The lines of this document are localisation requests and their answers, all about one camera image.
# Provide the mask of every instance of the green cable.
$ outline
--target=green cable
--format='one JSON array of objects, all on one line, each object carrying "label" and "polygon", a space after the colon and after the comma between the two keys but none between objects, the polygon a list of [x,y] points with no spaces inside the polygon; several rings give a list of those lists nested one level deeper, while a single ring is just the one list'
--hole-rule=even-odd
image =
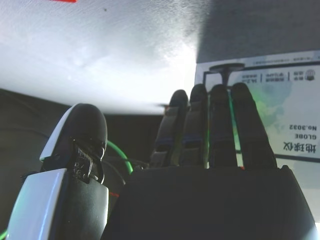
[{"label": "green cable", "polygon": [[5,237],[7,236],[7,234],[8,234],[8,231],[7,231],[7,230],[5,230],[3,233],[1,233],[1,234],[0,234],[0,240],[5,239]]},{"label": "green cable", "polygon": [[[127,155],[125,155],[125,153],[117,145],[115,145],[113,142],[108,140],[107,146],[110,146],[113,150],[115,150],[121,158],[126,159],[126,160],[128,159]],[[131,163],[129,161],[124,161],[124,163],[126,165],[126,168],[128,169],[129,174],[131,174],[134,171]]]}]

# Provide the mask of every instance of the red object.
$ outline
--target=red object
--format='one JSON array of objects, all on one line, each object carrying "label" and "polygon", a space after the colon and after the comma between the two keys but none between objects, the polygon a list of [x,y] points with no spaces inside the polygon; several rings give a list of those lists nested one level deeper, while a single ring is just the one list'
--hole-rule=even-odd
[{"label": "red object", "polygon": [[113,197],[117,197],[117,198],[119,197],[118,193],[114,193],[114,192],[111,192],[111,191],[109,192],[109,195],[113,196]]},{"label": "red object", "polygon": [[77,0],[51,0],[51,1],[60,1],[60,2],[67,2],[67,3],[75,3]]}]

